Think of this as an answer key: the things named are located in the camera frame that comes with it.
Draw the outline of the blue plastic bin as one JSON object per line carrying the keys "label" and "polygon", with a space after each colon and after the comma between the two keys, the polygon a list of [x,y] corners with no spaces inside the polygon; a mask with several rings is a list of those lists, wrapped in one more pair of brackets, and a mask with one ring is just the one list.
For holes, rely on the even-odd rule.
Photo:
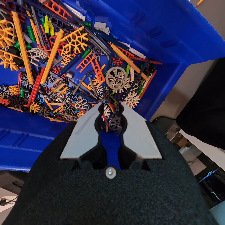
{"label": "blue plastic bin", "polygon": [[[68,0],[92,21],[104,19],[112,34],[162,62],[134,110],[150,120],[185,69],[225,56],[225,41],[188,0]],[[28,172],[67,126],[42,116],[0,108],[0,169]]]}

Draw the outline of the pile of colourful toy parts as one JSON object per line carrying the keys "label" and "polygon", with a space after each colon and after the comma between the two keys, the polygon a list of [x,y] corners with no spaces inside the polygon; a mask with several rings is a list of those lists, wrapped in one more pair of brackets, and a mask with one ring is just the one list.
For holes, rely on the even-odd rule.
{"label": "pile of colourful toy parts", "polygon": [[106,72],[97,73],[97,58],[106,55],[123,64],[122,58],[103,51],[103,48],[86,34],[84,24],[78,28],[64,22],[70,16],[68,10],[60,9],[61,18],[41,15],[40,33],[38,19],[32,18],[27,5],[19,1],[0,1],[0,65],[18,71],[18,82],[0,71],[0,107],[42,116],[49,121],[69,123],[83,116],[89,109],[105,101],[102,119],[108,132],[108,122],[117,101],[115,90],[106,87]]}

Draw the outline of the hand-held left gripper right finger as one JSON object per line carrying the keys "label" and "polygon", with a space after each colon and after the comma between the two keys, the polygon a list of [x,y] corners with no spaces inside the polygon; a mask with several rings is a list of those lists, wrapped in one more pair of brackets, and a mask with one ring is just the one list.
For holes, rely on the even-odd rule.
{"label": "hand-held left gripper right finger", "polygon": [[149,159],[163,159],[147,126],[147,120],[124,102],[120,102],[120,115],[122,162],[131,165],[133,161],[138,161],[143,165]]}

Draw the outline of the dark grey toy wheel hub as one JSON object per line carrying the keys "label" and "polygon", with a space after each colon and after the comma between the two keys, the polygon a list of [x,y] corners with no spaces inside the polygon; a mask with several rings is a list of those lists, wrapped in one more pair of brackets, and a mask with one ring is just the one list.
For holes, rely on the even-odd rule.
{"label": "dark grey toy wheel hub", "polygon": [[108,127],[111,131],[119,131],[119,130],[122,130],[122,127],[121,127],[121,117],[119,116],[116,116],[116,117],[113,117],[109,122],[108,122]]}

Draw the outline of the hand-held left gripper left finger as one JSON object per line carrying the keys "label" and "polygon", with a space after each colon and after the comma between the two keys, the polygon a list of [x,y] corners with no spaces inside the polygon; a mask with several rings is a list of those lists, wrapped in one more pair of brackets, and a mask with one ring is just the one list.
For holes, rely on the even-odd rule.
{"label": "hand-held left gripper left finger", "polygon": [[104,104],[99,102],[78,119],[60,156],[61,160],[87,160],[93,165],[105,165],[105,148],[100,134],[103,111]]}

